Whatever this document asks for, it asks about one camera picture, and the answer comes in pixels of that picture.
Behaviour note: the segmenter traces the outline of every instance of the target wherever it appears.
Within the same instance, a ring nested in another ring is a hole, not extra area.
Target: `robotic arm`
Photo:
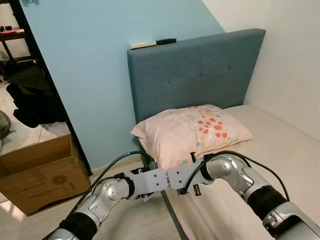
[[[121,199],[144,198],[169,186],[181,194],[203,160],[169,168],[167,173],[163,168],[145,172],[140,168],[99,183],[92,195],[60,223],[49,240],[91,240]],[[232,154],[212,157],[191,181],[195,194],[201,195],[198,184],[209,185],[218,178],[226,180],[242,197],[272,237],[277,240],[320,240],[320,227],[240,157]]]

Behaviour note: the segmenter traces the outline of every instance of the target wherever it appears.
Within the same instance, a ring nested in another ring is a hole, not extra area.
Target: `black door frame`
[[[61,98],[59,96],[59,93],[56,89],[56,86],[55,86],[55,83],[50,75],[50,72],[47,68],[47,65],[45,63],[45,60],[43,59],[43,56],[40,52],[40,49],[37,45],[37,42],[35,40],[35,37],[31,31],[31,28],[29,26],[29,23],[28,23],[28,20],[25,16],[25,13],[22,9],[22,6],[20,4],[20,1],[19,0],[10,0],[9,1],[10,3],[10,6],[12,8],[12,12],[13,12],[13,15],[15,16],[15,19],[17,21],[17,23],[19,24],[19,27],[24,29],[24,32],[25,32],[25,35],[26,35],[26,38],[25,38],[25,42],[29,48],[29,52],[31,54],[31,56],[36,59],[36,64],[37,66],[42,69],[42,72],[43,74],[45,75],[45,78],[48,82],[48,85],[53,93],[53,95],[56,97],[56,102],[60,105],[61,109],[63,110],[64,114],[65,114],[65,119],[66,119],[66,124],[70,130],[70,133],[72,135],[72,138],[76,144],[76,147],[77,147],[77,150],[80,154],[80,157],[82,158],[83,160],[83,163],[87,169],[87,173],[88,175],[92,175],[92,171],[91,171],[91,168],[90,168],[90,165],[89,165],[89,162],[87,160],[87,157],[85,155],[85,152],[79,142],[79,139],[77,137],[77,134],[74,130],[74,127],[72,126],[72,123],[69,119],[69,116],[67,114],[67,111],[61,101]]]

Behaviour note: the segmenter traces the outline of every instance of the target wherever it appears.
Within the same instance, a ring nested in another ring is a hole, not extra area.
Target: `cardboard box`
[[[70,200],[90,184],[71,135],[0,156],[0,192],[26,215]]]

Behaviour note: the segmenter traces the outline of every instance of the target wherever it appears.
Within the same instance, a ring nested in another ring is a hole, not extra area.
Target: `black cable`
[[[127,152],[126,154],[123,154],[122,156],[118,157],[117,159],[115,159],[113,162],[111,162],[104,170],[103,172],[98,176],[98,178],[94,181],[94,183],[89,187],[89,189],[82,195],[82,197],[79,199],[79,201],[74,205],[74,207],[72,208],[72,210],[70,211],[70,213],[68,214],[68,216],[66,217],[69,218],[76,210],[77,208],[80,206],[80,204],[83,202],[83,200],[86,198],[86,196],[91,192],[91,190],[93,189],[92,192],[94,192],[94,190],[96,189],[96,185],[98,185],[100,182],[107,180],[109,178],[113,178],[113,177],[105,177],[103,179],[101,179],[106,172],[118,161],[120,161],[121,159],[133,155],[133,154],[141,154],[141,155],[145,155],[149,158],[150,162],[154,161],[154,159],[152,158],[152,156],[150,156],[149,154],[142,152],[142,151],[130,151]],[[42,240],[47,240],[52,233],[55,231],[53,230],[52,232],[50,232],[47,236],[45,236]]]
[[[204,166],[207,162],[209,162],[212,158],[215,158],[217,156],[220,156],[220,155],[224,155],[224,154],[231,154],[231,155],[235,155],[235,156],[238,156],[239,158],[241,158],[247,165],[248,167],[251,168],[250,164],[248,164],[247,161],[245,161],[244,159],[254,163],[254,164],[257,164],[258,166],[260,167],[263,167],[264,169],[268,170],[269,172],[271,172],[280,182],[282,188],[283,188],[283,191],[284,191],[284,194],[285,194],[285,197],[288,201],[290,201],[290,198],[289,198],[289,194],[287,192],[287,189],[284,185],[284,183],[282,182],[281,178],[274,172],[272,171],[270,168],[268,168],[267,166],[264,166],[263,164],[255,161],[255,160],[252,160],[251,158],[245,156],[245,155],[242,155],[238,152],[235,152],[235,151],[229,151],[229,150],[224,150],[224,151],[220,151],[220,152],[217,152],[217,153],[213,153],[212,154],[212,157],[211,158],[208,158],[204,161],[201,162],[201,164],[193,171],[193,173],[191,174],[188,182],[186,183],[185,187],[181,190],[181,194],[186,194],[187,193],[187,190],[191,184],[191,181],[193,180],[193,178],[195,177],[195,175],[197,174],[197,172],[202,168],[202,166]]]

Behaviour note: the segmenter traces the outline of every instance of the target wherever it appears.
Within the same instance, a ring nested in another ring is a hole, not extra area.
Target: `table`
[[[13,27],[12,30],[19,30],[20,28],[19,27]],[[9,59],[11,62],[16,62],[18,60],[27,60],[27,59],[31,59],[32,57],[31,56],[23,56],[23,57],[17,57],[17,58],[14,58],[6,44],[6,41],[9,41],[9,40],[15,40],[15,39],[24,39],[26,38],[26,34],[24,32],[22,33],[12,33],[12,34],[1,34],[0,33],[0,42],[2,43],[6,53],[8,54],[9,56]],[[2,64],[2,62],[0,61],[0,71],[1,73],[3,74],[3,76],[5,78],[8,77],[6,71],[5,71],[5,66]]]

